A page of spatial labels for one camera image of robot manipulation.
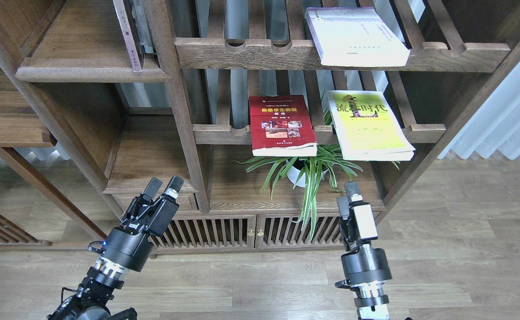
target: book title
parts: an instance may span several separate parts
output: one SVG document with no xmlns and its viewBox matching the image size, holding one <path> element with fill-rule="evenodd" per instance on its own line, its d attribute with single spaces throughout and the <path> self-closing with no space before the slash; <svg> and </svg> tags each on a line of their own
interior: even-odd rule
<svg viewBox="0 0 520 320">
<path fill-rule="evenodd" d="M 295 112 L 297 108 L 262 108 L 262 112 Z"/>
<path fill-rule="evenodd" d="M 335 104 L 337 111 L 352 113 L 353 115 L 351 115 L 351 118 L 379 117 L 379 113 L 388 113 L 388 109 L 385 105 L 362 101 L 352 95 L 343 96 L 341 102 L 344 102 L 345 104 Z"/>
</svg>

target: slatted cabinet door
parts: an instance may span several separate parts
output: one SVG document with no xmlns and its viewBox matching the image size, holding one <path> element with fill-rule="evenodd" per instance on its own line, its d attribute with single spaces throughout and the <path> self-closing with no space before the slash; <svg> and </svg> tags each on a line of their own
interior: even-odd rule
<svg viewBox="0 0 520 320">
<path fill-rule="evenodd" d="M 179 216 L 157 239 L 153 253 L 240 251 L 254 248 L 256 215 Z"/>
<path fill-rule="evenodd" d="M 256 249 L 339 248 L 342 246 L 338 213 L 318 213 L 313 239 L 311 225 L 301 229 L 299 215 L 258 215 Z"/>
</svg>

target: white flower pot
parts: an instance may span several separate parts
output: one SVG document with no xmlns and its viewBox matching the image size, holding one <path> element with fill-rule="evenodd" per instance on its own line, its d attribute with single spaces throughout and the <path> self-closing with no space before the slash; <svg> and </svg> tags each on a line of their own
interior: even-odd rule
<svg viewBox="0 0 520 320">
<path fill-rule="evenodd" d="M 292 166 L 290 168 L 290 170 L 288 171 L 288 179 L 292 182 L 292 184 L 294 184 L 296 182 L 297 176 L 299 176 L 300 171 L 301 171 L 300 169 L 295 168 L 294 166 Z M 324 172 L 321 172 L 321 180 L 323 180 L 325 178 L 325 174 L 328 171 L 329 170 L 325 170 Z M 301 178 L 297 182 L 297 186 L 305 188 L 305 173 L 301 175 Z"/>
</svg>

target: robotic arm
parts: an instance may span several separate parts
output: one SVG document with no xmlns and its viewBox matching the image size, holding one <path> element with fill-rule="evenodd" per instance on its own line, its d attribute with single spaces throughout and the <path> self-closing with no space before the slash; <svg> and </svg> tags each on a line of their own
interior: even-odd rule
<svg viewBox="0 0 520 320">
<path fill-rule="evenodd" d="M 179 208 L 175 200 L 183 180 L 174 176 L 165 191 L 152 200 L 161 185 L 160 180 L 152 178 L 142 194 L 132 200 L 119 227 L 112 229 L 106 241 L 90 243 L 88 249 L 100 258 L 76 290 L 63 288 L 63 292 L 75 294 L 64 301 L 61 294 L 61 305 L 47 320 L 137 320 L 133 308 L 111 316 L 106 304 L 114 298 L 114 289 L 122 288 L 128 271 L 142 270 L 153 247 L 150 236 L 161 236 Z M 359 319 L 389 320 L 389 301 L 382 285 L 392 275 L 384 250 L 371 245 L 378 238 L 371 205 L 363 201 L 357 182 L 348 182 L 345 189 L 347 196 L 337 199 L 347 251 L 341 256 L 345 280 L 335 286 L 355 293 Z"/>
<path fill-rule="evenodd" d="M 76 290 L 63 288 L 63 292 L 69 290 L 75 294 L 62 301 L 47 320 L 137 319 L 133 308 L 110 316 L 106 303 L 114 298 L 114 289 L 122 288 L 128 271 L 142 270 L 153 247 L 150 236 L 163 235 L 179 208 L 175 200 L 183 179 L 173 176 L 165 191 L 152 200 L 161 185 L 160 180 L 152 178 L 142 194 L 132 200 L 119 227 L 112 229 L 106 241 L 90 243 L 88 250 L 98 253 L 100 258 Z"/>
<path fill-rule="evenodd" d="M 341 256 L 345 280 L 335 283 L 335 287 L 355 293 L 359 319 L 389 320 L 389 301 L 382 284 L 392 275 L 384 250 L 371 245 L 372 240 L 378 239 L 371 205 L 363 201 L 357 182 L 347 182 L 345 189 L 347 196 L 337 198 L 341 236 L 347 251 Z"/>
</svg>

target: wooden cabinet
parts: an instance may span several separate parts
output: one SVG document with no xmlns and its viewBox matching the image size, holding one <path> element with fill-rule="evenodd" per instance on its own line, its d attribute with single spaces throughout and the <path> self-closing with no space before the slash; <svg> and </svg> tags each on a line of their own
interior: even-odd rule
<svg viewBox="0 0 520 320">
<path fill-rule="evenodd" d="M 411 52 L 406 66 L 386 68 L 385 95 L 417 151 L 400 170 L 363 164 L 357 180 L 377 221 L 520 60 L 520 0 L 424 0 L 419 22 L 407 0 L 390 3 Z M 205 38 L 199 34 L 195 2 L 145 0 L 144 5 L 157 55 L 146 57 L 142 72 L 131 70 L 107 0 L 0 1 L 0 66 L 117 214 L 150 177 L 185 179 L 183 212 L 194 217 L 177 217 L 179 225 L 171 227 L 176 231 L 156 239 L 162 249 L 183 250 L 191 243 L 215 251 L 338 245 L 337 194 L 331 188 L 319 191 L 318 237 L 306 243 L 288 227 L 299 213 L 300 192 L 280 185 L 273 199 L 260 195 L 266 172 L 245 174 L 233 162 L 249 158 L 251 148 L 249 127 L 231 126 L 231 107 L 247 108 L 231 105 L 231 69 L 248 70 L 248 95 L 260 93 L 260 70 L 276 70 L 282 95 L 290 92 L 288 71 L 302 71 L 317 140 L 337 142 L 323 123 L 316 72 L 329 67 L 319 63 L 309 40 L 302 2 L 286 0 L 290 40 L 284 42 L 267 39 L 262 1 L 248 1 L 247 39 L 225 39 L 223 0 L 210 2 Z M 215 119 L 207 105 L 204 69 L 219 70 Z M 375 89 L 373 70 L 359 69 L 364 89 Z M 335 89 L 347 89 L 343 69 L 333 68 L 331 74 Z M 117 99 L 113 83 L 118 82 L 166 83 L 173 115 L 130 115 Z M 188 232 L 197 225 L 203 232 L 216 228 L 220 238 L 209 233 L 205 240 L 203 233 Z M 259 225 L 266 237 L 245 235 L 248 229 L 257 234 Z"/>
</svg>

